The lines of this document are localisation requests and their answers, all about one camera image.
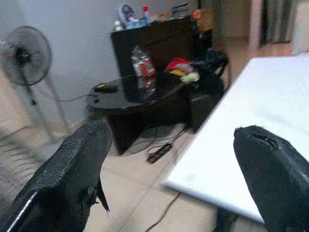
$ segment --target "beige floor tile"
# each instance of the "beige floor tile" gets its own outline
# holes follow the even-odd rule
[[[121,232],[144,232],[156,223],[177,193],[152,189],[124,225]],[[211,232],[216,208],[181,195],[164,219],[151,232]]]
[[[264,225],[253,223],[250,232],[267,232],[267,230]]]
[[[179,126],[176,130],[165,136],[168,138],[172,137],[181,129],[182,127]],[[118,156],[116,149],[112,148],[103,163],[103,167],[116,175],[151,186],[164,170],[171,167],[176,159],[176,155],[178,155],[176,151],[184,149],[184,145],[191,141],[191,139],[191,132],[184,134],[175,142],[173,149],[153,165],[146,162],[146,150],[130,156]]]
[[[239,218],[233,225],[231,232],[251,232],[252,221],[246,218]]]
[[[110,208],[109,217],[101,204],[91,207],[84,232],[117,232],[136,207],[147,187],[119,177],[104,168],[101,171],[103,190]]]

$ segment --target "white tabletop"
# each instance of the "white tabletop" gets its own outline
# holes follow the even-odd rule
[[[309,161],[309,57],[254,58],[201,127],[164,184],[263,222],[234,149],[234,130],[258,125]]]

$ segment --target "table leg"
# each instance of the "table leg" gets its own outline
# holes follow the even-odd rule
[[[238,214],[232,213],[222,208],[217,211],[217,224],[213,232],[230,232],[233,223],[237,220]]]
[[[120,155],[134,143],[145,129],[144,121],[141,121],[141,117],[137,114],[108,116],[107,119]]]

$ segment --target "tiled floor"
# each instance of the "tiled floor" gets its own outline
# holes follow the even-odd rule
[[[289,44],[268,45],[253,53],[248,49],[246,38],[227,39],[226,50],[231,60],[233,81],[254,56],[286,56],[291,53]],[[177,125],[167,137],[175,135],[181,126]],[[177,195],[177,192],[160,186],[160,181],[193,137],[194,134],[187,131],[176,141],[175,149],[154,165],[145,162],[145,151],[131,156],[117,156],[113,147],[101,171],[111,211],[108,217],[100,204],[93,206],[85,232],[144,232],[157,222]],[[211,232],[215,221],[216,207],[181,195],[161,223],[151,231]],[[266,232],[262,225],[245,218],[235,223],[233,231]]]

